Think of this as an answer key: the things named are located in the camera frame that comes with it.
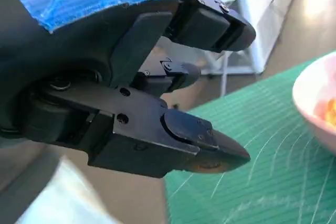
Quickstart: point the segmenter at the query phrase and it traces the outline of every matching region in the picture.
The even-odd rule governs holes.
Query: food in bowl
[[[336,126],[326,122],[325,117],[329,101],[336,100],[335,83],[336,51],[307,66],[296,79],[292,94],[296,108],[317,140],[336,155]]]
[[[324,114],[324,120],[336,127],[336,99],[329,100]]]

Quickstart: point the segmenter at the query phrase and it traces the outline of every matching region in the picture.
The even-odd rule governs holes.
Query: bolt
[[[163,67],[164,67],[167,71],[171,71],[171,70],[172,70],[172,67],[171,67],[170,64],[167,63],[167,62],[165,62],[165,63],[163,64]]]
[[[224,5],[223,3],[220,3],[219,7],[220,7],[220,9],[222,10],[223,13],[228,13],[230,11],[229,8],[227,8],[227,6]]]
[[[57,90],[57,91],[64,91],[70,88],[71,82],[70,81],[63,81],[63,80],[53,80],[49,83],[50,87]]]
[[[207,132],[210,136],[213,136],[213,135],[214,135],[214,133],[213,133],[213,131],[212,131],[211,129],[208,129],[206,132]]]

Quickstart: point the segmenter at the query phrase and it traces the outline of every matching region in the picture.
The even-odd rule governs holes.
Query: floor
[[[293,0],[282,33],[259,76],[230,76],[227,91],[233,92],[294,65],[336,49],[336,0]],[[219,96],[220,79],[201,78],[193,86],[164,98],[189,110]],[[98,191],[109,212],[125,224],[165,223],[163,180],[128,175],[86,165],[87,157],[62,150],[83,171]]]

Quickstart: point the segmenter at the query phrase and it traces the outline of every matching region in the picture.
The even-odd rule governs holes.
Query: screw
[[[118,114],[117,115],[117,120],[121,124],[127,124],[129,119],[125,114]]]
[[[163,64],[163,67],[164,67],[167,71],[171,71],[171,70],[172,70],[172,67],[171,67],[170,64],[167,63],[167,62],[165,62],[165,63]]]
[[[57,91],[64,91],[70,88],[70,81],[53,80],[49,83],[50,87]]]
[[[131,92],[126,89],[126,88],[121,88],[120,89],[120,93],[124,96],[124,97],[129,97],[131,95]]]
[[[205,2],[203,0],[198,0],[201,4],[205,5]]]
[[[220,3],[219,7],[220,7],[220,9],[222,10],[223,13],[228,13],[230,11],[229,8],[227,8],[227,6],[224,5],[223,3]]]
[[[213,133],[213,131],[212,131],[211,129],[208,129],[206,132],[207,132],[210,136],[213,136],[213,135],[214,135],[214,133]]]
[[[133,149],[136,151],[144,151],[147,148],[148,146],[145,144],[136,144]]]

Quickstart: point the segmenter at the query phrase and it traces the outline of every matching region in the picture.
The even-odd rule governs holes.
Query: white cabinet
[[[245,50],[253,67],[244,66],[239,56],[232,55],[228,63],[229,73],[262,73],[269,55],[281,32],[282,23],[292,0],[237,0],[237,11],[241,13],[256,30],[257,36],[252,45]]]

